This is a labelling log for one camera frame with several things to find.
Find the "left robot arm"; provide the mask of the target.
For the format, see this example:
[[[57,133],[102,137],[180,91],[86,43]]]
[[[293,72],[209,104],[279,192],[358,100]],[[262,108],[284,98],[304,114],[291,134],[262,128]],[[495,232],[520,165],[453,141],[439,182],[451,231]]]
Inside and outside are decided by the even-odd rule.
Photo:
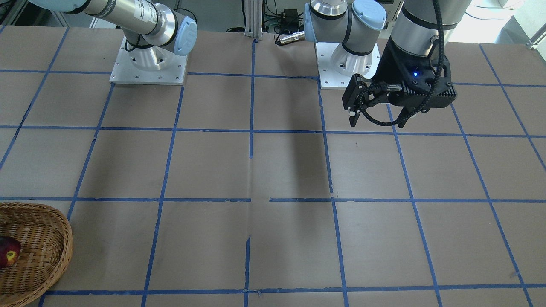
[[[404,0],[376,72],[365,78],[387,23],[375,0],[310,0],[304,8],[307,41],[335,43],[332,61],[349,76],[343,108],[355,126],[360,116],[378,126],[398,126],[417,113],[444,108],[458,97],[445,43],[469,0]]]

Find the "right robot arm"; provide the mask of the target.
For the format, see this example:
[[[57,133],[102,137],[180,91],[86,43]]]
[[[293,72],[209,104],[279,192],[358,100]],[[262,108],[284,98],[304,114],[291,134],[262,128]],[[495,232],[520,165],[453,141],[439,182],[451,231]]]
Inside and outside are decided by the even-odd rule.
[[[197,40],[198,27],[191,16],[150,0],[34,0],[33,4],[69,15],[84,12],[119,26],[127,57],[143,71],[172,69],[184,74]]]

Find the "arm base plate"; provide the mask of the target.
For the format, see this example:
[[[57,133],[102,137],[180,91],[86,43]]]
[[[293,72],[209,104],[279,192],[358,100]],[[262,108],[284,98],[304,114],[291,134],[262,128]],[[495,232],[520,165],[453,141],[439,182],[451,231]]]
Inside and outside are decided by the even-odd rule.
[[[327,90],[344,90],[354,74],[372,78],[380,62],[380,51],[376,44],[370,54],[349,54],[340,43],[319,42],[315,44],[320,87]]]
[[[178,56],[157,46],[132,47],[123,37],[110,82],[119,85],[179,85],[186,77],[187,56]]]

